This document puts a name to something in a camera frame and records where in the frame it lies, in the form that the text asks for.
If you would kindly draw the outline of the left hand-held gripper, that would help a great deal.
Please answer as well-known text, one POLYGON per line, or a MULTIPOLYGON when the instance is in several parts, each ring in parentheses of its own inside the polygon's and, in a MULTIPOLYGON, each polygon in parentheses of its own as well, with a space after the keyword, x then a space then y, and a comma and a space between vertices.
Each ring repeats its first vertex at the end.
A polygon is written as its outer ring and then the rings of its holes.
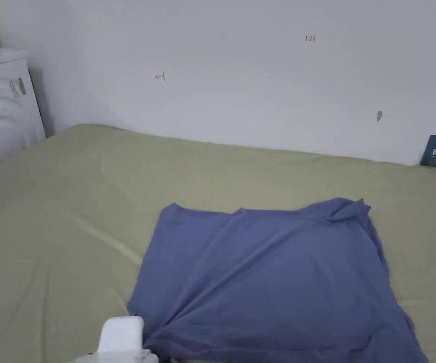
POLYGON ((73 363, 158 363, 159 358, 143 348, 144 320, 139 316, 114 317, 101 330, 97 351, 73 363))

